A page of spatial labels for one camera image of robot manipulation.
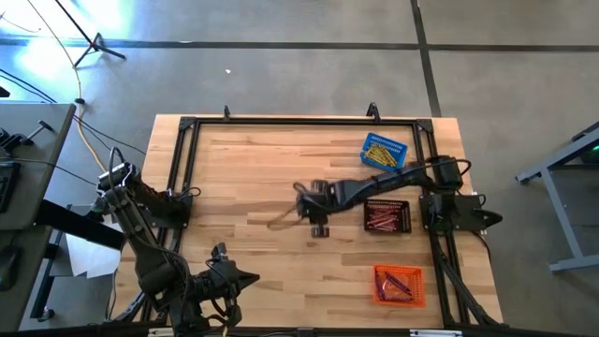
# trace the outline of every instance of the blue container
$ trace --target blue container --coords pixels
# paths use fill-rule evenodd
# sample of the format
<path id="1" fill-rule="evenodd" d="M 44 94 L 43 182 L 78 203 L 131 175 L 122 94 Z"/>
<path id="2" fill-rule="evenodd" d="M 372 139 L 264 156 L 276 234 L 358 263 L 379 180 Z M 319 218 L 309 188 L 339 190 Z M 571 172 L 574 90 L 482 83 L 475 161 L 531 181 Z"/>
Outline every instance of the blue container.
<path id="1" fill-rule="evenodd" d="M 397 162 L 397 167 L 392 167 L 389 165 L 381 164 L 377 161 L 372 160 L 371 158 L 366 157 L 366 151 L 370 149 L 372 145 L 380 145 L 386 148 L 391 156 L 395 158 Z M 370 165 L 377 169 L 382 169 L 387 172 L 394 172 L 403 166 L 403 160 L 405 159 L 405 155 L 408 153 L 408 146 L 405 144 L 401 144 L 395 140 L 391 140 L 385 138 L 383 136 L 379 136 L 374 133 L 369 133 L 368 137 L 366 137 L 366 141 L 364 141 L 364 146 L 362 146 L 362 152 L 359 154 L 359 157 L 362 158 L 362 163 L 366 165 Z"/>

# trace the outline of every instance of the orange container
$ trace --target orange container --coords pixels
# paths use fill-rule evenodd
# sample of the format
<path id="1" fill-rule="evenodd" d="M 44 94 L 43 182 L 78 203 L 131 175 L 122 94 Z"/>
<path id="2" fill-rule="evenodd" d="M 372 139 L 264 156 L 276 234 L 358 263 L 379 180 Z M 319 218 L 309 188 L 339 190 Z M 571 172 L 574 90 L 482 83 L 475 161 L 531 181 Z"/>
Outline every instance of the orange container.
<path id="1" fill-rule="evenodd" d="M 408 307 L 425 306 L 422 269 L 375 265 L 374 301 Z"/>

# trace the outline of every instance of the gray floor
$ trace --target gray floor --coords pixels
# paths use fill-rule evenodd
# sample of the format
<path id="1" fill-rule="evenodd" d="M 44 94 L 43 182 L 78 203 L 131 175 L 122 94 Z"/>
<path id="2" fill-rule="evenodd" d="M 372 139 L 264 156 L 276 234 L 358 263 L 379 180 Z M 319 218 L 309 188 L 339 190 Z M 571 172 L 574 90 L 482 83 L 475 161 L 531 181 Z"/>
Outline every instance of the gray floor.
<path id="1" fill-rule="evenodd" d="M 77 36 L 60 13 L 51 15 L 56 8 L 36 3 L 61 36 Z M 82 25 L 106 38 L 416 42 L 408 0 L 76 3 Z M 27 6 L 12 6 L 7 18 L 42 26 Z M 424 0 L 420 7 L 430 43 L 599 42 L 595 1 Z M 23 32 L 0 21 L 2 34 Z M 431 116 L 417 51 L 119 51 L 126 61 L 96 53 L 81 65 L 83 96 L 90 103 L 85 119 L 141 148 L 156 113 L 220 112 L 225 104 L 232 113 L 359 115 L 375 101 L 386 116 Z M 75 56 L 82 49 L 69 52 Z M 597 121 L 599 53 L 432 52 L 431 62 L 443 116 L 459 119 L 474 162 L 475 189 L 488 195 L 486 208 L 504 215 L 489 230 L 504 320 L 525 329 L 596 334 L 599 267 L 549 273 L 549 262 L 570 257 L 565 238 L 545 187 L 522 187 L 513 177 Z M 2 46 L 0 65 L 57 100 L 77 94 L 74 74 L 51 41 Z M 106 163 L 108 154 L 92 143 Z M 142 164 L 135 152 L 125 155 Z M 99 173 L 75 128 L 60 165 L 89 179 Z M 48 192 L 63 204 L 93 196 L 61 172 Z M 596 238 L 597 232 L 587 228 L 581 235 Z M 61 280 L 50 302 L 57 317 L 41 324 L 24 319 L 22 328 L 101 322 L 110 286 L 110 278 Z"/>

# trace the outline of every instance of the screw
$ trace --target screw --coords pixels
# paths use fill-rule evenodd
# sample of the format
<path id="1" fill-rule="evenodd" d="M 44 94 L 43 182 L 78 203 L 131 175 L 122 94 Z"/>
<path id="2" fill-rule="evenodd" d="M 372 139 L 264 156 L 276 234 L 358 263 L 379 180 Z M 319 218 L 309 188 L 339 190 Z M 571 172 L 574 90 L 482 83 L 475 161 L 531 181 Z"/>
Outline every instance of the screw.
<path id="1" fill-rule="evenodd" d="M 35 137 L 43 129 L 48 129 L 48 131 L 54 132 L 54 129 L 51 126 L 49 126 L 46 122 L 44 122 L 42 120 L 39 120 L 39 121 L 37 121 L 37 123 L 40 125 L 40 127 L 38 127 L 36 130 L 34 130 L 34 132 L 32 132 L 31 135 L 27 136 L 26 139 L 22 139 L 21 140 L 21 144 L 23 144 L 23 145 L 31 145 L 31 144 L 33 144 L 33 142 L 31 141 L 31 139 L 33 137 Z"/>

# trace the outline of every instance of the tripod stand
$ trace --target tripod stand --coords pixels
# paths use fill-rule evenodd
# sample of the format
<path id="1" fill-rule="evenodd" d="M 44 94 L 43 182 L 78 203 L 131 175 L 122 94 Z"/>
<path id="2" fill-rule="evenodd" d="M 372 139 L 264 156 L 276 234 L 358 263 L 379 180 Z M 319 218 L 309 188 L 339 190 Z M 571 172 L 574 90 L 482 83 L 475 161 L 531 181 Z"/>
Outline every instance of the tripod stand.
<path id="1" fill-rule="evenodd" d="M 58 6 L 60 6 L 60 8 L 66 14 L 66 16 L 71 20 L 71 22 L 73 22 L 73 24 L 75 24 L 75 27 L 77 27 L 77 30 L 79 30 L 79 32 L 83 35 L 83 37 L 85 37 L 85 39 L 87 40 L 87 43 L 89 44 L 89 46 L 87 47 L 87 49 L 85 50 L 83 55 L 77 60 L 77 62 L 75 62 L 75 67 L 77 67 L 79 65 L 81 60 L 83 60 L 83 58 L 90 52 L 91 49 L 94 49 L 94 51 L 104 51 L 104 52 L 109 53 L 110 55 L 114 55 L 114 56 L 122 58 L 124 60 L 126 59 L 126 57 L 124 57 L 123 54 L 120 54 L 116 51 L 112 51 L 112 50 L 102 46 L 102 36 L 100 35 L 99 32 L 95 35 L 94 40 L 91 40 L 85 34 L 85 32 L 83 32 L 81 27 L 79 27 L 79 25 L 75 22 L 75 19 L 73 19 L 73 17 L 66 11 L 66 9 L 63 7 L 63 5 L 58 0 L 55 0 L 55 1 L 56 1 L 56 4 L 58 4 Z"/>

